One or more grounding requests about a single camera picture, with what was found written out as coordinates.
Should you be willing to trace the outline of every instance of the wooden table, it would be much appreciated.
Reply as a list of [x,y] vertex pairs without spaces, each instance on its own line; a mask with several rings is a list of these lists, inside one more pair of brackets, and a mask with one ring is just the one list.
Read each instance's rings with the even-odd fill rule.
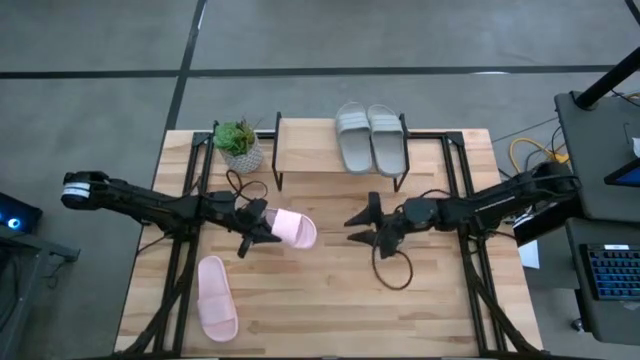
[[[459,131],[464,134],[476,191],[497,184],[500,178],[489,132],[484,129]],[[167,133],[154,190],[180,195],[192,134],[193,131]],[[335,147],[335,139],[326,140],[318,144],[328,145],[317,145],[321,149],[316,151],[309,151],[308,142],[291,140],[289,148],[298,147],[300,151],[287,160],[279,160],[286,161],[279,164],[280,167],[295,170],[291,159],[305,166],[318,164],[318,159]],[[401,248],[413,262],[415,277],[408,289],[391,291],[373,274],[370,247],[346,240],[347,234],[361,231],[362,227],[342,226],[366,205],[368,191],[379,191],[383,210],[390,212],[408,196],[432,188],[446,190],[447,176],[438,142],[410,141],[411,171],[398,193],[393,192],[388,178],[379,175],[304,172],[286,174],[286,184],[282,192],[278,192],[270,161],[272,141],[261,140],[261,144],[265,161],[255,173],[244,176],[245,182],[249,179],[265,182],[270,190],[267,197],[270,207],[310,216],[318,228],[318,240],[314,248],[306,251],[277,244],[257,245],[249,250],[245,259],[239,259],[236,251],[240,235],[206,224],[200,237],[198,258],[216,255],[223,259],[239,316],[239,332],[228,343],[215,343],[206,337],[197,314],[196,274],[183,356],[477,355],[457,234],[430,231],[408,235]],[[457,163],[456,168],[461,182]],[[216,151],[209,191],[230,189],[224,176],[226,170],[222,156]],[[260,192],[256,187],[248,189],[247,194],[259,196]],[[140,246],[159,236],[161,233],[155,227],[145,229]],[[116,350],[126,348],[157,310],[170,249],[171,241],[167,240],[138,257]],[[492,238],[488,252],[501,306],[527,340],[541,347],[515,242],[506,237]],[[402,283],[408,276],[406,263],[401,258],[379,264],[381,273],[391,283]],[[494,339],[486,308],[482,316],[492,345]],[[173,336],[173,321],[175,318],[170,318],[167,339]]]

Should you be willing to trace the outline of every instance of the succulent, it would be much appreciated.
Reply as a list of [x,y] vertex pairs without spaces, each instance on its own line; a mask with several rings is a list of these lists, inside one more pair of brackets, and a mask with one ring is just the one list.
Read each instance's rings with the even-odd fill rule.
[[216,128],[213,142],[218,149],[232,156],[245,155],[256,141],[256,135],[246,120],[224,123]]

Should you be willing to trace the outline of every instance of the wheel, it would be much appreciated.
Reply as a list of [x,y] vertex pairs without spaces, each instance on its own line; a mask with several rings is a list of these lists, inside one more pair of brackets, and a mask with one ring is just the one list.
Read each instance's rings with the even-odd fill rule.
[[582,324],[582,319],[575,319],[571,322],[571,327],[573,328],[573,330],[579,332],[579,333],[583,333],[584,332],[584,326]]

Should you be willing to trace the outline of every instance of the white plant pot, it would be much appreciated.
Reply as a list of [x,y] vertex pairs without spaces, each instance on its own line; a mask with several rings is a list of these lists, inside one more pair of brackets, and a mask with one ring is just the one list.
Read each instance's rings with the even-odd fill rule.
[[255,171],[260,167],[260,164],[262,164],[262,148],[258,143],[257,136],[251,146],[251,149],[249,149],[249,152],[244,155],[233,156],[222,150],[220,150],[220,153],[222,154],[224,161],[227,163],[227,166],[229,166],[229,169],[235,170],[240,174],[248,174]]

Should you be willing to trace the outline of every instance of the potted plant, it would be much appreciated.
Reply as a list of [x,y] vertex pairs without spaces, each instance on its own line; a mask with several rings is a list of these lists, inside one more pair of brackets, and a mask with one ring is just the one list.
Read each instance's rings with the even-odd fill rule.
[[219,125],[213,137],[229,169],[240,174],[256,170],[262,163],[258,137],[245,119]]

